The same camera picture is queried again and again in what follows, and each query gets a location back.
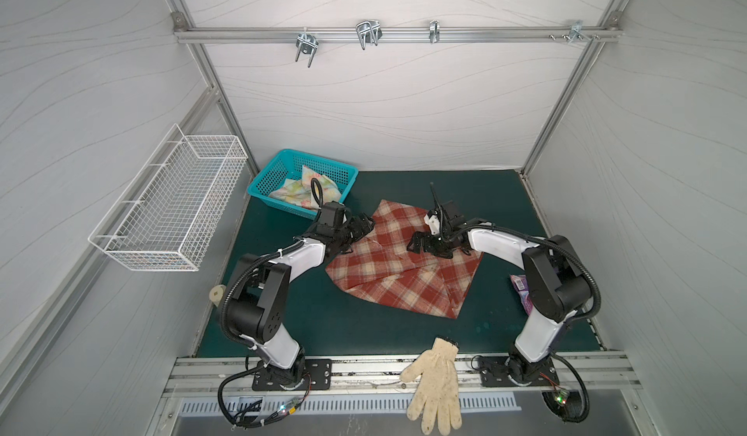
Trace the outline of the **red plaid skirt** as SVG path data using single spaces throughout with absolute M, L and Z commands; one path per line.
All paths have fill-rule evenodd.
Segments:
M 452 259 L 408 252 L 414 232 L 425 232 L 422 208 L 382 200 L 375 229 L 326 268 L 333 284 L 358 299 L 423 315 L 456 319 L 482 253 L 459 250 Z

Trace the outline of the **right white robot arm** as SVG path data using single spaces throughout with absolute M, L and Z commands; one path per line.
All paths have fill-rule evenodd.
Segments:
M 599 313 L 600 288 L 569 239 L 533 237 L 485 219 L 469 220 L 454 202 L 441 202 L 434 186 L 430 190 L 434 208 L 424 217 L 427 230 L 412 236 L 408 251 L 443 259 L 457 251 L 480 252 L 524 272 L 532 311 L 514 342 L 510 357 L 515 362 L 545 360 L 562 329 Z

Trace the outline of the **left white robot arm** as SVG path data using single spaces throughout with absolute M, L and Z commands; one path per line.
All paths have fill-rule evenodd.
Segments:
M 309 229 L 288 247 L 242 256 L 217 307 L 219 326 L 229 340 L 256 352 L 266 367 L 296 374 L 303 370 L 303 348 L 283 324 L 291 282 L 351 253 L 352 245 L 375 227 L 371 217 L 326 202 L 319 179 L 311 179 L 310 190 L 319 210 Z

